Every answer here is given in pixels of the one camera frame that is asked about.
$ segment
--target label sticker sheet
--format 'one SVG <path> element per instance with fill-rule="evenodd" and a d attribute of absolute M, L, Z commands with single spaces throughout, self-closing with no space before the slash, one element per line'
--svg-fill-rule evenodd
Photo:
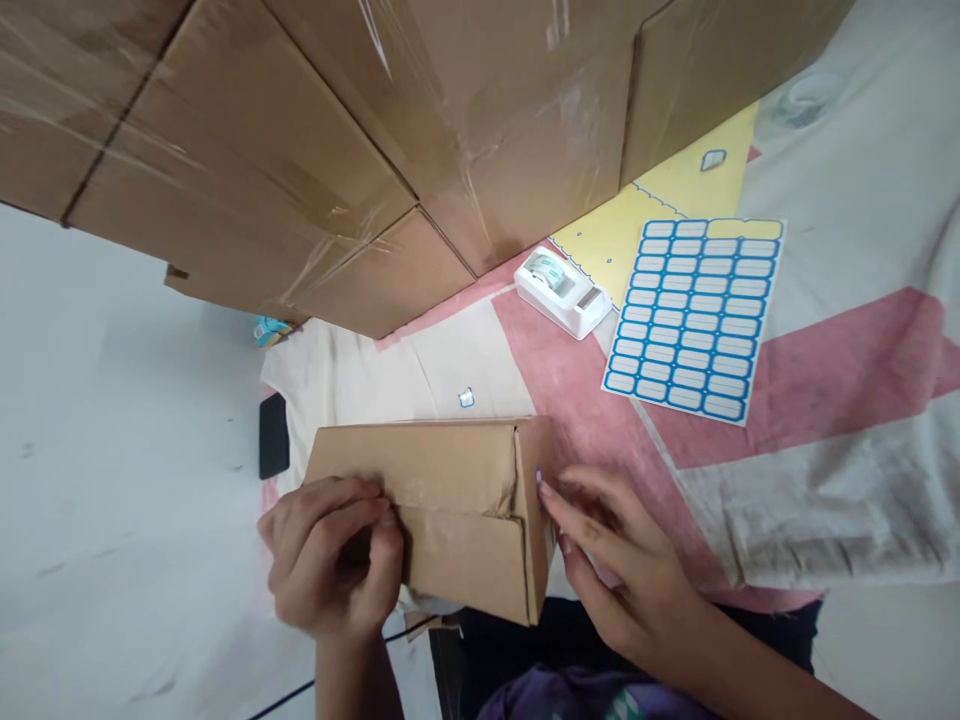
<path fill-rule="evenodd" d="M 603 389 L 744 425 L 784 227 L 648 222 Z"/>

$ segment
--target fabric sheet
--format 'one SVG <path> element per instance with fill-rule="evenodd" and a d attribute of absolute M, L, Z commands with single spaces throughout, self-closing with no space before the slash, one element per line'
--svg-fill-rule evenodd
<path fill-rule="evenodd" d="M 761 105 L 739 214 L 788 231 L 746 427 L 601 391 L 615 315 L 576 342 L 517 296 L 521 256 L 386 340 L 312 320 L 271 350 L 278 487 L 320 426 L 536 413 L 561 463 L 633 478 L 717 601 L 960 578 L 958 37 L 949 0 L 860 2 L 810 70 L 844 78 L 837 105 L 789 131 Z M 573 597 L 559 563 L 548 592 Z"/>

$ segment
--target cardboard box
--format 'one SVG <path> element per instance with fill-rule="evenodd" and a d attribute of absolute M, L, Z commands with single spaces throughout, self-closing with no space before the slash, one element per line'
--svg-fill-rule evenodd
<path fill-rule="evenodd" d="M 674 0 L 637 37 L 620 184 L 803 70 L 853 0 Z"/>
<path fill-rule="evenodd" d="M 0 201 L 59 221 L 189 0 L 9 0 Z"/>
<path fill-rule="evenodd" d="M 423 210 L 414 208 L 288 304 L 266 299 L 267 290 L 255 282 L 210 280 L 173 265 L 164 284 L 198 300 L 293 325 L 316 317 L 379 339 L 473 281 Z"/>
<path fill-rule="evenodd" d="M 380 337 L 469 283 L 453 258 L 491 269 L 800 70 L 851 3 L 198 0 L 66 222 L 188 295 Z"/>
<path fill-rule="evenodd" d="M 297 309 L 382 338 L 473 281 L 426 213 L 414 208 L 329 279 L 305 289 Z"/>
<path fill-rule="evenodd" d="M 265 1 L 478 275 L 616 194 L 667 2 Z"/>
<path fill-rule="evenodd" d="M 353 425 L 317 431 L 304 482 L 382 481 L 411 589 L 535 625 L 555 547 L 538 469 L 553 480 L 549 418 Z"/>
<path fill-rule="evenodd" d="M 414 205 L 259 0 L 198 0 L 67 222 L 295 307 Z"/>

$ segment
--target hand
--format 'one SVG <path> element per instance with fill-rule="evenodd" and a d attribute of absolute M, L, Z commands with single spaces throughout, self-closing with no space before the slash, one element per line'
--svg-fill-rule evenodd
<path fill-rule="evenodd" d="M 544 507 L 560 526 L 567 578 L 601 639 L 651 675 L 669 682 L 695 647 L 707 602 L 683 574 L 670 540 L 622 475 L 571 466 L 560 492 L 541 484 Z M 622 585 L 610 589 L 584 553 L 589 551 Z"/>
<path fill-rule="evenodd" d="M 267 585 L 277 617 L 318 648 L 380 637 L 400 593 L 403 536 L 378 485 L 359 478 L 307 485 L 280 498 L 257 529 L 273 554 Z"/>

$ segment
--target yellow sheet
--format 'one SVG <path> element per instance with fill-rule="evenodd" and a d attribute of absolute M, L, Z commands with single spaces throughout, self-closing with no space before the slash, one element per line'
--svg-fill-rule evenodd
<path fill-rule="evenodd" d="M 758 106 L 740 111 L 550 239 L 620 307 L 648 220 L 736 216 Z M 704 153 L 720 149 L 726 161 L 700 172 Z"/>

